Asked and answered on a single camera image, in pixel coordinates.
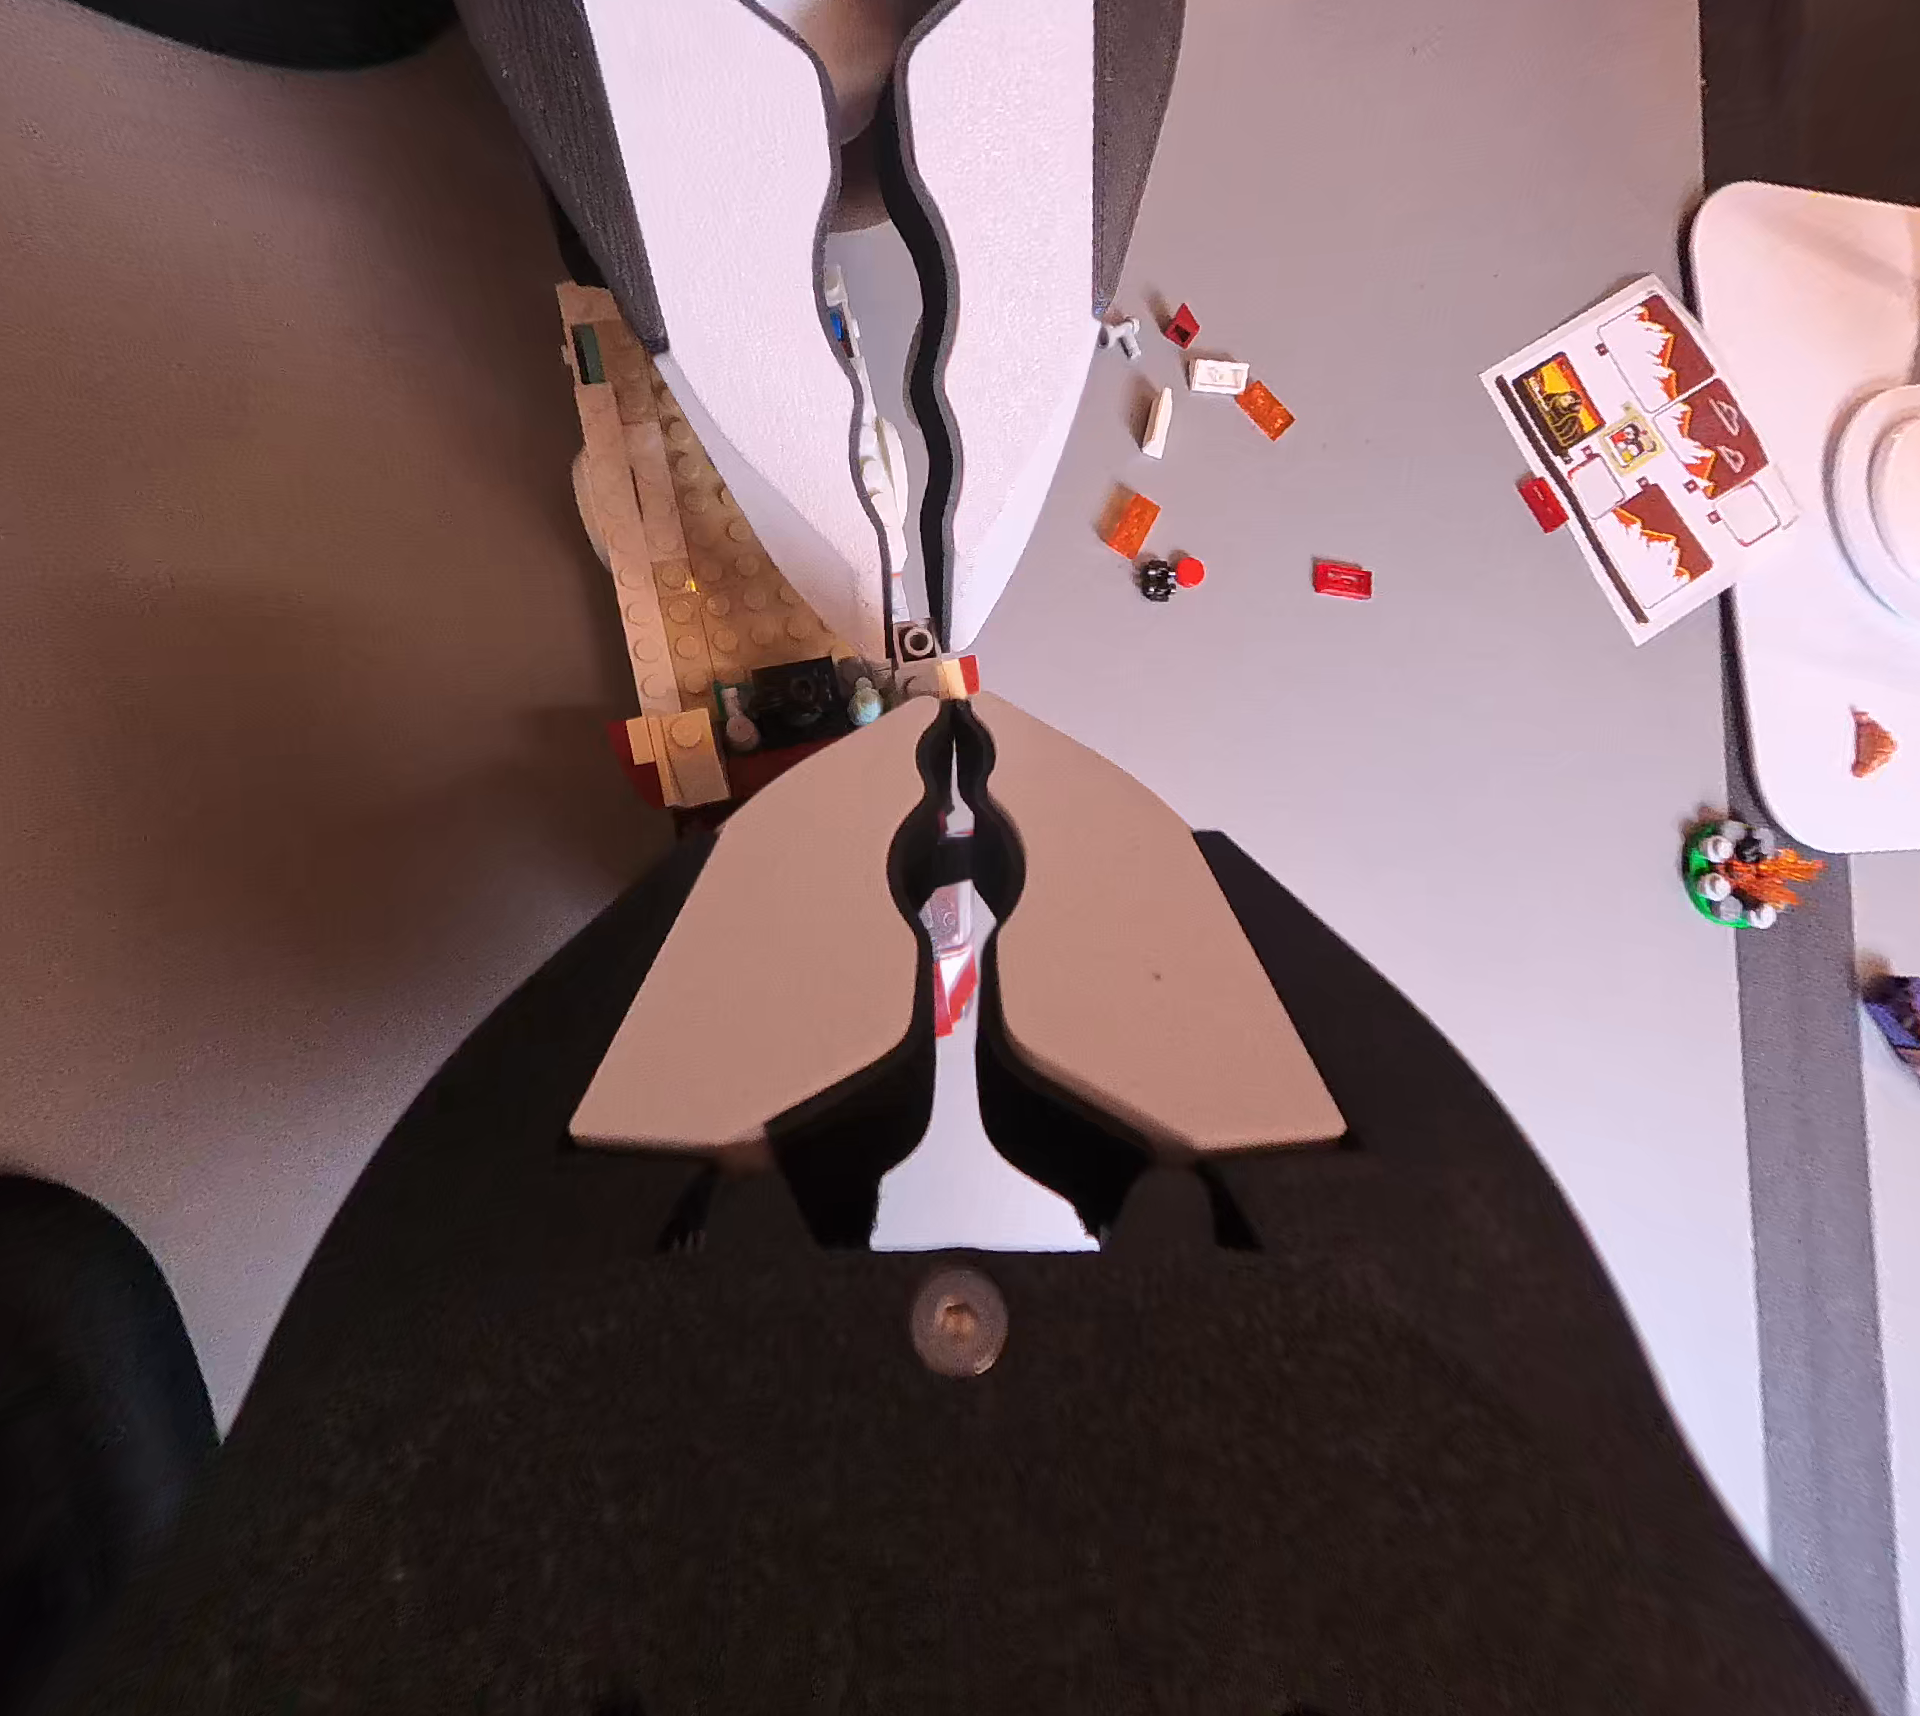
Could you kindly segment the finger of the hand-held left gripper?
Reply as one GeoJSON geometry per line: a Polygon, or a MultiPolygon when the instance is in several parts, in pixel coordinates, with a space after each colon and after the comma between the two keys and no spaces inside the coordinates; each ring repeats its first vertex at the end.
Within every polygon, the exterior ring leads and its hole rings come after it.
{"type": "Polygon", "coordinates": [[[1095,0],[942,0],[892,76],[927,597],[950,650],[1011,582],[1093,366],[1093,67],[1095,0]]]}
{"type": "Polygon", "coordinates": [[[889,652],[891,557],[823,250],[839,193],[818,56],[755,0],[582,0],[663,322],[659,366],[780,575],[889,652]]]}

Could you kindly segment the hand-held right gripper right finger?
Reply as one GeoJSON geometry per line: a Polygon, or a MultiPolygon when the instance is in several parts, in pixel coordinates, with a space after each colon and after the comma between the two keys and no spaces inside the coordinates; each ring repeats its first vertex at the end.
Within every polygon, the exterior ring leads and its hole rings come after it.
{"type": "Polygon", "coordinates": [[[1104,1238],[1140,1177],[1349,1131],[1209,864],[1157,792],[992,695],[961,708],[995,914],[977,1094],[995,1151],[1104,1238]]]}

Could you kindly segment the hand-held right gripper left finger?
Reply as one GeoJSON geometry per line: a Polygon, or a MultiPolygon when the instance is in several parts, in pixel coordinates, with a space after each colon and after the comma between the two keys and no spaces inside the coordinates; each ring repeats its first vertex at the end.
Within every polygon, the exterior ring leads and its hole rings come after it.
{"type": "Polygon", "coordinates": [[[921,699],[763,788],[704,855],[570,1120],[577,1144],[780,1174],[816,1243],[866,1250],[935,1105],[921,909],[952,708],[921,699]]]}

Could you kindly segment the tan white red brick vehicle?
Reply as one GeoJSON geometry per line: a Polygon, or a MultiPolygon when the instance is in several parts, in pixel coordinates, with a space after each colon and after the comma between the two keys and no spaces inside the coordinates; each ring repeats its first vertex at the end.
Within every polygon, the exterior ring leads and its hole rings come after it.
{"type": "MultiPolygon", "coordinates": [[[[975,656],[901,668],[895,648],[868,658],[840,641],[775,565],[613,293],[565,280],[556,304],[582,433],[575,501],[613,580],[636,692],[636,715],[609,736],[679,835],[718,828],[915,696],[979,692],[975,656]],[[820,721],[804,724],[782,708],[801,670],[826,695],[820,721]]],[[[911,620],[903,576],[889,602],[895,630],[911,620]]]]}

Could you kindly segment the grey desk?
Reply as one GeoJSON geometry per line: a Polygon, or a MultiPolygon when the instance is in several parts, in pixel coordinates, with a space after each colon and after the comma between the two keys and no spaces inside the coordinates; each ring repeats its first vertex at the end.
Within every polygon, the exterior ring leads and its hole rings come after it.
{"type": "Polygon", "coordinates": [[[245,72],[11,0],[7,1168],[114,1202],[192,1491],[63,1713],[1869,1713],[1759,1557],[1731,947],[1673,885],[1719,646],[1632,650],[1476,372],[1662,267],[1697,0],[1187,0],[1117,298],[972,648],[1183,816],[1347,1134],[1093,1237],[992,1144],[961,708],[935,1083],[868,1249],[577,1144],[717,833],[613,885],[501,767],[613,648],[533,153],[481,50],[245,72]],[[1183,351],[1163,325],[1201,320],[1183,351]],[[1099,347],[1140,322],[1136,364],[1099,347]],[[1268,440],[1189,361],[1297,417],[1268,440]],[[1172,389],[1165,459],[1140,454],[1172,389]],[[1163,504],[1128,562],[1097,532],[1163,504]],[[507,514],[530,504],[533,514],[507,514]],[[1140,559],[1206,580],[1165,605],[1140,559]],[[1373,600],[1318,597],[1316,559],[1373,600]]]}

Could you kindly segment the brick campfire build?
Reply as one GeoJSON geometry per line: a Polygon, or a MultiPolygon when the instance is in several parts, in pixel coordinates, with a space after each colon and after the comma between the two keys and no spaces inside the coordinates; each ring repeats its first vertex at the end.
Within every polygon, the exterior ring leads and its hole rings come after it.
{"type": "Polygon", "coordinates": [[[1685,835],[1683,883],[1693,910],[1725,930],[1772,930],[1824,873],[1824,860],[1737,816],[1704,816],[1685,835]]]}

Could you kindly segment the printed sticker sheet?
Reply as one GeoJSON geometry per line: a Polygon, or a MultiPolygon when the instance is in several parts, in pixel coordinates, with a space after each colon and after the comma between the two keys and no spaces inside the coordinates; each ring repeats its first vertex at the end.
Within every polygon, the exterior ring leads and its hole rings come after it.
{"type": "Polygon", "coordinates": [[[1636,646],[1787,550],[1800,504],[1661,278],[1618,289],[1480,385],[1636,646]]]}

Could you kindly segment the white booklet stand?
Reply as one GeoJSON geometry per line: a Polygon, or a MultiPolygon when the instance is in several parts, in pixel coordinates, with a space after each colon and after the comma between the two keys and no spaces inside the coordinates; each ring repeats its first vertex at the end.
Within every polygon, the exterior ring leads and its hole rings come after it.
{"type": "Polygon", "coordinates": [[[1919,210],[1731,185],[1693,221],[1708,341],[1799,504],[1735,586],[1749,760],[1775,825],[1919,847],[1919,210]],[[1853,779],[1853,708],[1898,743],[1853,779]]]}

